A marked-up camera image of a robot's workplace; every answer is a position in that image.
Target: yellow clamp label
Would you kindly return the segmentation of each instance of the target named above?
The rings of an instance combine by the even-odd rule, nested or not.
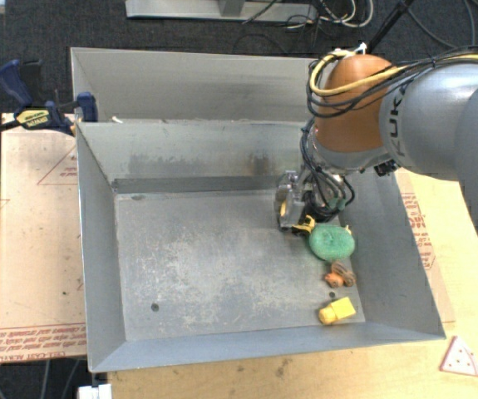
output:
[[[45,110],[26,110],[21,112],[17,117],[17,122],[25,125],[27,128],[45,124],[49,121],[48,111]]]

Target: metal tray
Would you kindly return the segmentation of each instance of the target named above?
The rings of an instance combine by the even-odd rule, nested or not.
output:
[[[139,367],[442,338],[393,178],[353,176],[357,309],[323,326],[328,271],[279,231],[278,177],[301,123],[80,123],[76,133],[89,368]]]

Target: metal stand base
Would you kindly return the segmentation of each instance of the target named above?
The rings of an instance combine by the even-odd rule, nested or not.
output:
[[[128,18],[158,17],[246,21],[267,6],[266,2],[245,2],[240,14],[222,15],[219,0],[126,0]],[[297,16],[314,18],[316,9],[302,3],[275,3],[255,21],[286,22]]]

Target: small orange object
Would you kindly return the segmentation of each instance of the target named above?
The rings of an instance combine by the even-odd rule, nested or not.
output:
[[[329,287],[331,288],[338,288],[342,287],[344,285],[344,279],[340,275],[337,275],[336,273],[328,273],[325,275],[324,279],[328,282]]]
[[[351,270],[346,268],[346,266],[344,266],[340,262],[333,262],[333,264],[331,264],[331,272],[342,277],[343,282],[348,287],[352,287],[353,285],[355,285],[355,282],[357,281],[357,277],[355,276],[355,273],[353,273]]]

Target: small yellow object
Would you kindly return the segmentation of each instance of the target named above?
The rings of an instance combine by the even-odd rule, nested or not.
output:
[[[332,302],[327,307],[320,309],[318,317],[323,324],[329,325],[339,319],[349,318],[355,313],[357,312],[355,311],[349,297],[344,297],[336,302]]]

